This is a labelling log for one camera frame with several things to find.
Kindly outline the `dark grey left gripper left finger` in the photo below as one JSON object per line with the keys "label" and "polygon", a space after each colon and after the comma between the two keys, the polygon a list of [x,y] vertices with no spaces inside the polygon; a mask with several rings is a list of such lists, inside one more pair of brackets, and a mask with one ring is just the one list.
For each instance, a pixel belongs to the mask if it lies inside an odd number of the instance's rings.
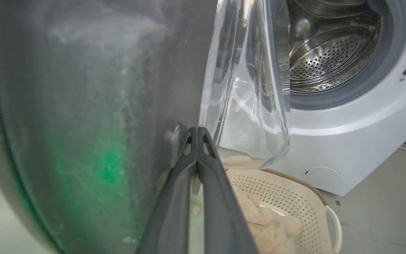
{"label": "dark grey left gripper left finger", "polygon": [[191,181],[196,172],[198,128],[185,133],[178,160],[157,199],[137,254],[187,254]]}

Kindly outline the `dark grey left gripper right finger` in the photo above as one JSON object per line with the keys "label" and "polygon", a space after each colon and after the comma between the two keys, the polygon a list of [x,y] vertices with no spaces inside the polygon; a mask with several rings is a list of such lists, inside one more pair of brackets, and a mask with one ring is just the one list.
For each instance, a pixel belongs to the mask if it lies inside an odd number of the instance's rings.
{"label": "dark grey left gripper right finger", "polygon": [[254,238],[209,131],[197,129],[198,177],[203,185],[204,252],[257,254]]}

